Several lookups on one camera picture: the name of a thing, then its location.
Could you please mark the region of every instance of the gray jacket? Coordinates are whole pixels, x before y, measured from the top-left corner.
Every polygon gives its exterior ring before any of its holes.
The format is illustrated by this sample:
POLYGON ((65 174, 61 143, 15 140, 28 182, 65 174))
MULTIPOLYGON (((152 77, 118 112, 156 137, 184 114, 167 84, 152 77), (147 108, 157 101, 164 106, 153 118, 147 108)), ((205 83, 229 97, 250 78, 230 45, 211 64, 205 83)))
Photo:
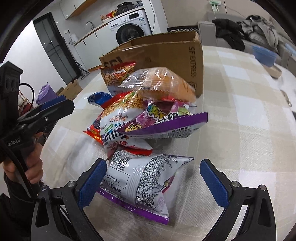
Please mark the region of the gray jacket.
POLYGON ((279 37, 272 22, 261 18, 259 20, 244 20, 241 22, 241 25, 242 30, 253 43, 278 52, 279 37))

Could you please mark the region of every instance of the human hand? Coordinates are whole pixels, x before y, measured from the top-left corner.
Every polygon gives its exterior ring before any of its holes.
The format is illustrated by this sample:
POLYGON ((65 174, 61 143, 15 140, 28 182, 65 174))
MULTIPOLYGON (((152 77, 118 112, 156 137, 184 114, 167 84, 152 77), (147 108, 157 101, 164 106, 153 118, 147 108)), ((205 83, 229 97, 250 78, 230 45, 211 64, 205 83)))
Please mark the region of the human hand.
MULTIPOLYGON (((35 137, 40 137, 43 133, 38 133, 35 137)), ((43 176, 43 169, 42 169, 42 160, 40 159, 41 151, 43 146, 39 143, 35 143, 34 150, 30 153, 30 155, 26 159, 26 164, 28 170, 25 172, 27 179, 30 181, 31 184, 35 184, 40 181, 43 176)), ((3 169, 7 175, 7 177, 13 181, 18 182, 18 179, 15 175, 16 167, 14 163, 9 159, 6 158, 3 162, 3 169)))

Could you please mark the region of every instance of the washing machine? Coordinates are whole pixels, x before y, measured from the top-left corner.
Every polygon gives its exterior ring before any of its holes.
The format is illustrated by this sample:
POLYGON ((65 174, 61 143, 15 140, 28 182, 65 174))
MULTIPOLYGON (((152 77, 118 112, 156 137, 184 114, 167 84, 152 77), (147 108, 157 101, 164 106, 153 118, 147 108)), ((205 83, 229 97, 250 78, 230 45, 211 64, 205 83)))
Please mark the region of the washing machine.
POLYGON ((131 39, 152 34, 144 9, 119 17, 108 25, 119 45, 131 39))

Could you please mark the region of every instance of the purple bag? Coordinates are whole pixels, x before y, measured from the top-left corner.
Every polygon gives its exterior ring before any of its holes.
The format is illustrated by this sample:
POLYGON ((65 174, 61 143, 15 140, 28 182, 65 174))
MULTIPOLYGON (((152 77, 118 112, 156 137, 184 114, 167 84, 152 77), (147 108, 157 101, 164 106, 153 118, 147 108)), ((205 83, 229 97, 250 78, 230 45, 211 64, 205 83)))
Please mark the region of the purple bag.
POLYGON ((36 104, 44 104, 45 102, 48 102, 49 100, 52 100, 55 97, 57 97, 57 94, 54 92, 54 90, 50 87, 50 85, 47 82, 47 84, 45 86, 42 86, 41 90, 39 90, 36 104))

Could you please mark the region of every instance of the sofa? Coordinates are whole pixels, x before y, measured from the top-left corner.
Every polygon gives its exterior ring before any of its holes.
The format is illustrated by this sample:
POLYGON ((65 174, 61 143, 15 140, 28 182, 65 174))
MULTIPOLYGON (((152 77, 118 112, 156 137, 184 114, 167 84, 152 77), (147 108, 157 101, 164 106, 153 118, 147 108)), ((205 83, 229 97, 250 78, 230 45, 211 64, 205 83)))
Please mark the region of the sofa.
MULTIPOLYGON (((208 46, 217 46, 224 48, 231 48, 230 45, 223 39, 216 37, 216 26, 212 23, 212 20, 217 18, 229 19, 234 22, 243 21, 244 18, 241 16, 235 16, 227 13, 219 13, 219 12, 207 12, 206 14, 208 21, 200 21, 198 22, 200 39, 202 45, 208 46)), ((277 47, 278 56, 276 58, 276 63, 283 66, 284 68, 288 67, 288 62, 292 61, 293 54, 285 47, 285 44, 290 44, 295 50, 296 46, 292 43, 292 40, 289 38, 288 34, 283 30, 283 28, 273 19, 270 21, 273 22, 277 32, 279 33, 279 44, 277 47)), ((253 54, 253 46, 257 45, 253 42, 243 40, 245 45, 244 52, 253 54)))

